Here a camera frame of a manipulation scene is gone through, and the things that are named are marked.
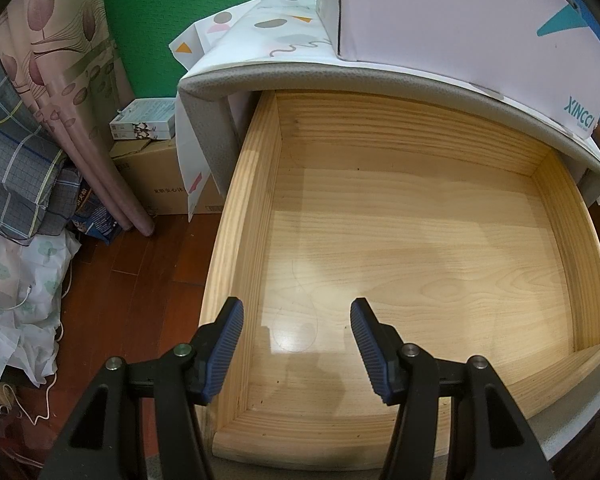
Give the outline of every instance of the teal triangle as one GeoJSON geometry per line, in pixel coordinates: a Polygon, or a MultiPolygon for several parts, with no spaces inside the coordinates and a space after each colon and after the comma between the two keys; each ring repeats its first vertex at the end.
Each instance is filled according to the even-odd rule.
{"type": "Polygon", "coordinates": [[[556,12],[548,22],[538,29],[538,36],[546,36],[570,28],[589,27],[583,17],[569,4],[556,12]]]}

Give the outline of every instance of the ribbed rubber pad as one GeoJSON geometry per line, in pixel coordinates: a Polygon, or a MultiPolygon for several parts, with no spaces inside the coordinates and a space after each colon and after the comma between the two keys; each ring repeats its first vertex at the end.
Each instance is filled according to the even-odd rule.
{"type": "Polygon", "coordinates": [[[356,302],[351,304],[350,318],[351,331],[356,339],[358,350],[360,350],[366,373],[371,381],[371,387],[374,389],[374,393],[379,395],[382,402],[386,404],[391,396],[387,362],[369,328],[365,315],[356,302]]]}
{"type": "Polygon", "coordinates": [[[242,332],[243,322],[244,307],[242,302],[237,300],[222,328],[218,342],[211,351],[211,357],[206,363],[206,381],[205,387],[202,389],[202,397],[206,402],[211,402],[211,399],[222,389],[222,383],[224,383],[226,372],[234,356],[235,346],[238,344],[238,338],[242,332]]]}

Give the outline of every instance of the brown cardboard box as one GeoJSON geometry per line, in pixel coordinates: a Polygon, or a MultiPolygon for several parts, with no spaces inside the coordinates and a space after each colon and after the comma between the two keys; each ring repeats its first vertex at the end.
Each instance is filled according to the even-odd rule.
{"type": "MultiPolygon", "coordinates": [[[[149,214],[187,214],[175,139],[118,140],[109,155],[149,214]]],[[[206,182],[194,214],[222,211],[224,199],[212,178],[206,182]]]]}

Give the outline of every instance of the cardboard box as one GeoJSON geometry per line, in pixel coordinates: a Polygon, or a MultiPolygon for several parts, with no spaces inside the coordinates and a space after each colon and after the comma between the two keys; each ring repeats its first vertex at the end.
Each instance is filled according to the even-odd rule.
{"type": "MultiPolygon", "coordinates": [[[[149,214],[187,214],[187,191],[182,183],[175,139],[118,140],[109,155],[149,214]]],[[[200,180],[198,186],[203,189],[192,213],[221,212],[224,199],[213,179],[200,180]]]]}
{"type": "Polygon", "coordinates": [[[342,59],[448,76],[587,138],[600,118],[600,41],[566,0],[317,0],[342,59]]]}
{"type": "Polygon", "coordinates": [[[175,98],[135,99],[109,127],[114,140],[171,139],[175,135],[175,98]]]}

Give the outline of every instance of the white box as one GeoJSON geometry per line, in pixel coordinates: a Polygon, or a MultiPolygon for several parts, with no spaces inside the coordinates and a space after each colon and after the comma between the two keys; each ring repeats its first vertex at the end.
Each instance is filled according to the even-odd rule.
{"type": "Polygon", "coordinates": [[[445,75],[587,138],[600,41],[566,0],[318,0],[338,56],[445,75]]]}
{"type": "Polygon", "coordinates": [[[168,140],[175,135],[174,97],[136,99],[109,126],[115,140],[168,140]]]}

